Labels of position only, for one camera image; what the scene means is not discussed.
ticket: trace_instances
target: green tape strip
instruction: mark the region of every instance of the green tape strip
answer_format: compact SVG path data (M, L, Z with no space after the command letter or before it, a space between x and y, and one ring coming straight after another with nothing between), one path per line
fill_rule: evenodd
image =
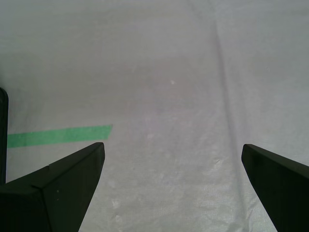
M107 125L9 134L8 148L89 140L106 140L108 139L111 130L112 125Z

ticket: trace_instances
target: white speck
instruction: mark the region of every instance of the white speck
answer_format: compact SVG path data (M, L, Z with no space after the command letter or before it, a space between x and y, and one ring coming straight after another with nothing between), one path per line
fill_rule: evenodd
M117 223L122 223L122 218L121 218L119 215L116 215L115 221L116 221Z
M119 201L117 201L116 199L113 199L112 200L112 206L113 206L114 209L119 208L119 206L120 206Z

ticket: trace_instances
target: floor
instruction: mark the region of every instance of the floor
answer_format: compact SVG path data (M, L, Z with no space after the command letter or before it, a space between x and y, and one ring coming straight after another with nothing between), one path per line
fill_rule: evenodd
M306 0L2 0L9 133L113 124L81 232L274 232L240 156L309 165ZM7 181L95 141L8 149Z

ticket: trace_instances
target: black plastic part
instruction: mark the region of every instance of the black plastic part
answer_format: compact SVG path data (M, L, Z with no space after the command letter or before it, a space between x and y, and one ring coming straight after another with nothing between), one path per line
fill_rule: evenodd
M95 143L1 186L0 231L78 232L104 159Z
M9 97L0 88L0 186L5 184Z
M309 167L254 145L244 145L241 159L277 231L307 232Z

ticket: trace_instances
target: white fabric surface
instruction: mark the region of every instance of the white fabric surface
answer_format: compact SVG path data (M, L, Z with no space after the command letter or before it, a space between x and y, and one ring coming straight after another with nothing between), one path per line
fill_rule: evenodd
M113 124L81 232L274 232L241 150L309 164L308 38L307 0L2 0L9 133Z

